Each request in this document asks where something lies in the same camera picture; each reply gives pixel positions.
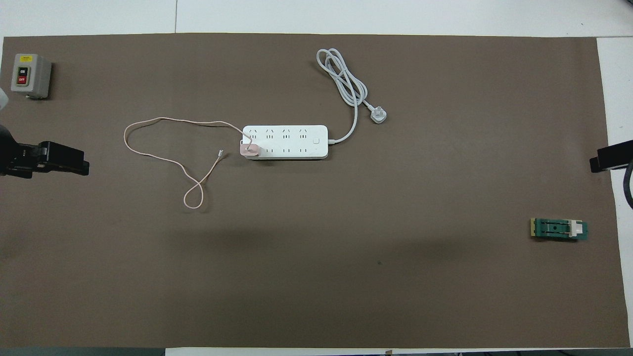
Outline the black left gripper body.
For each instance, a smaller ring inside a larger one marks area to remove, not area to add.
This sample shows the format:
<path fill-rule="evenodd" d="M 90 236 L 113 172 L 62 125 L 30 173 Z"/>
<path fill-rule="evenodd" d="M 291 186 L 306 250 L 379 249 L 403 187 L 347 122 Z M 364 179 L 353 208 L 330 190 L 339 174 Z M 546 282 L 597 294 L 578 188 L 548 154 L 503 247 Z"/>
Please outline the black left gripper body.
<path fill-rule="evenodd" d="M 38 171 L 39 146 L 14 140 L 5 126 L 0 127 L 0 175 L 32 178 Z"/>

